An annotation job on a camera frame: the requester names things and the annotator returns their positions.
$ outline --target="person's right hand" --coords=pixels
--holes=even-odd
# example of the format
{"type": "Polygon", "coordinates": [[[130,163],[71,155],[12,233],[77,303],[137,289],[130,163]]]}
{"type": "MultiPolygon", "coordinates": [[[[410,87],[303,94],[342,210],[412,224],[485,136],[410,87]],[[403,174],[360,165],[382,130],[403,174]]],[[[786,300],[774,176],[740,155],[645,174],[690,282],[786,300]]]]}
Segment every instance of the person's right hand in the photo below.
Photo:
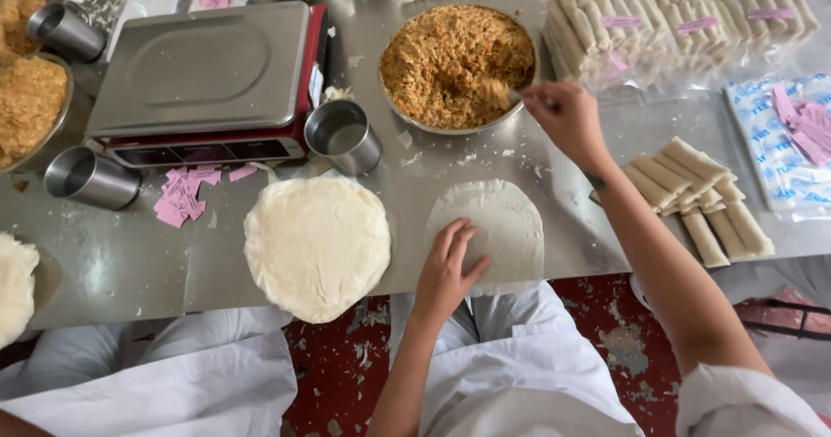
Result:
{"type": "Polygon", "coordinates": [[[470,218],[458,218],[435,236],[415,289],[410,321],[438,335],[441,326],[490,264],[490,257],[486,256],[467,273],[462,273],[467,243],[477,232],[479,228],[470,225],[470,218]]]}
{"type": "Polygon", "coordinates": [[[566,156],[593,173],[609,156],[600,131],[597,100],[574,82],[543,82],[522,91],[528,112],[566,156]]]}

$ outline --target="white sleeve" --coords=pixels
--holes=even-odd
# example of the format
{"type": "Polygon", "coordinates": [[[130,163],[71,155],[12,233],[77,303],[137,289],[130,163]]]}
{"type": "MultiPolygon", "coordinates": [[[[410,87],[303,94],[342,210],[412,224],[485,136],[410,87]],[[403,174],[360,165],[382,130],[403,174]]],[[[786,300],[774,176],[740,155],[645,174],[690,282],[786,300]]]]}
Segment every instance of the white sleeve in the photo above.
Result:
{"type": "Polygon", "coordinates": [[[701,364],[680,387],[676,434],[831,437],[831,429],[778,380],[743,367],[701,364]]]}

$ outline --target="pink label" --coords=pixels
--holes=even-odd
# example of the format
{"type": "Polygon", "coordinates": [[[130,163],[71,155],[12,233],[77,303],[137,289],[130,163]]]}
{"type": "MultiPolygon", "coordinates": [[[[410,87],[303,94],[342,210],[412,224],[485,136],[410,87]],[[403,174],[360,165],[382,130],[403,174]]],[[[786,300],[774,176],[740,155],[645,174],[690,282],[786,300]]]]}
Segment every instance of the pink label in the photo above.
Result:
{"type": "Polygon", "coordinates": [[[615,50],[609,51],[609,60],[612,61],[612,64],[615,64],[615,67],[618,68],[618,72],[625,71],[629,68],[629,66],[623,62],[623,59],[621,59],[620,55],[615,50]]]}
{"type": "Polygon", "coordinates": [[[641,25],[641,16],[605,16],[600,19],[603,28],[632,28],[641,25]]]}
{"type": "Polygon", "coordinates": [[[747,19],[795,19],[794,9],[757,9],[748,10],[747,19]]]}
{"type": "Polygon", "coordinates": [[[712,26],[716,26],[719,24],[719,20],[713,16],[709,16],[703,19],[698,19],[695,21],[688,21],[686,23],[679,23],[676,26],[676,31],[679,35],[687,35],[692,33],[693,31],[698,31],[699,29],[710,28],[712,26]]]}

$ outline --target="metal tumbler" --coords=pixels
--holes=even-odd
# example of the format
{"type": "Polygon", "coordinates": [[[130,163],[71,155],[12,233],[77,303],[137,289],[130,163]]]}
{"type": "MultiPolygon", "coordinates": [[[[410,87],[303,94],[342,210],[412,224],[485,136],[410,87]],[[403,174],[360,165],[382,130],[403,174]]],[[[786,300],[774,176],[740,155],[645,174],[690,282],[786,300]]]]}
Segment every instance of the metal tumbler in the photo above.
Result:
{"type": "Polygon", "coordinates": [[[346,175],[364,174],[380,159],[380,142],[367,115],[349,100],[321,104],[306,121],[304,135],[313,152],[346,175]]]}
{"type": "Polygon", "coordinates": [[[141,173],[87,147],[64,150],[47,168],[43,184],[52,197],[99,209],[124,208],[139,193],[141,173]]]}
{"type": "Polygon", "coordinates": [[[97,59],[106,44],[101,33],[60,2],[33,13],[26,22],[26,34],[79,62],[97,59]]]}

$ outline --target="chipped paint floor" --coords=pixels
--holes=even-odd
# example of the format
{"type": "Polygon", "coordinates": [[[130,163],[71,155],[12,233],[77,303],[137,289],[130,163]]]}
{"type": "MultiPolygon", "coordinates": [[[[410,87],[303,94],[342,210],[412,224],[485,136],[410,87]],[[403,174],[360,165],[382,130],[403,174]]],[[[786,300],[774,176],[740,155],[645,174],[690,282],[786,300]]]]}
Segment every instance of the chipped paint floor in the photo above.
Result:
{"type": "MultiPolygon", "coordinates": [[[[674,435],[680,375],[658,322],[631,293],[628,275],[552,283],[577,329],[603,356],[621,402],[646,435],[674,435]]],[[[297,398],[282,435],[363,435],[389,369],[389,299],[354,305],[323,325],[286,329],[297,398]]]]}

